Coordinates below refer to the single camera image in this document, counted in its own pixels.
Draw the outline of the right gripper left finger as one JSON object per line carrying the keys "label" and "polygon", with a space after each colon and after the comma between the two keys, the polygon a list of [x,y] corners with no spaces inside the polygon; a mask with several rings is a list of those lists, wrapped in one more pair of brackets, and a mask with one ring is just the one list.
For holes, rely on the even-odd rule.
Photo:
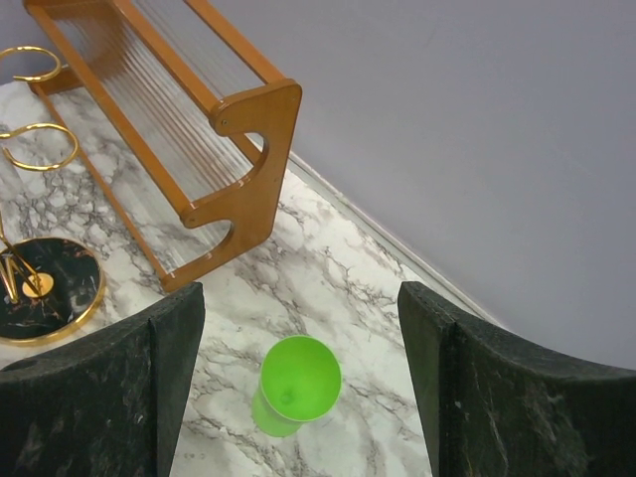
{"label": "right gripper left finger", "polygon": [[204,323],[193,282],[2,369],[2,475],[169,475]]}

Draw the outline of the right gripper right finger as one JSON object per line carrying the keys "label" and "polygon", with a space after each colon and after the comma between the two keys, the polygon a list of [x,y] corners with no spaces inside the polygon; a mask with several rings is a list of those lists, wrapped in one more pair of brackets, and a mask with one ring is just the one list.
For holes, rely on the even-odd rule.
{"label": "right gripper right finger", "polygon": [[435,476],[631,476],[635,374],[539,346],[416,281],[398,318]]}

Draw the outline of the green plastic goblet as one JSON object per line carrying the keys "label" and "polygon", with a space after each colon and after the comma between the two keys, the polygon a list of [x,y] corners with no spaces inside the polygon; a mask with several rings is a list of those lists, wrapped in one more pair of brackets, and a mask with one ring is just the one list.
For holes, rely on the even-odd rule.
{"label": "green plastic goblet", "polygon": [[340,364],[329,347],[310,336],[286,337],[262,361],[252,420],[269,436],[289,436],[331,410],[342,382]]}

